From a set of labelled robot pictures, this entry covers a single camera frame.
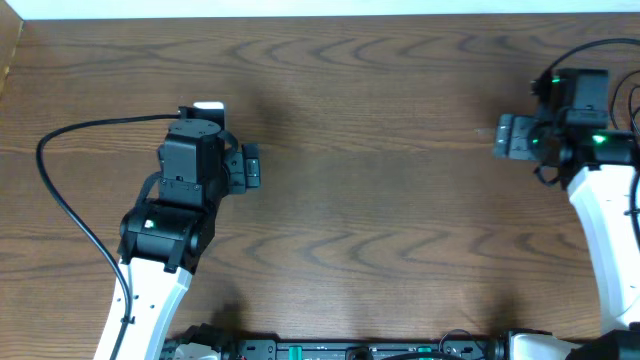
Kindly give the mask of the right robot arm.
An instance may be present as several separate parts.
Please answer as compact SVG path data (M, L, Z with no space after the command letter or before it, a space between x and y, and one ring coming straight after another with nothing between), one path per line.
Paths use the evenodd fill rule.
M601 334L575 343L548 332L509 330L488 359L636 359L639 356L639 144L609 127L605 70L546 70L534 81L532 115L504 114L497 158L536 163L538 180L559 185L583 229L599 296Z

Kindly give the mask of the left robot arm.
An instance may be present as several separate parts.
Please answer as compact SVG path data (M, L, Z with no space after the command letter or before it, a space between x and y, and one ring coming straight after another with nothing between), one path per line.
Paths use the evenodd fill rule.
M221 200L261 184L259 149L227 130L221 102L181 107L157 150L160 169L123 217L116 286L98 359L159 358L171 321L215 236Z

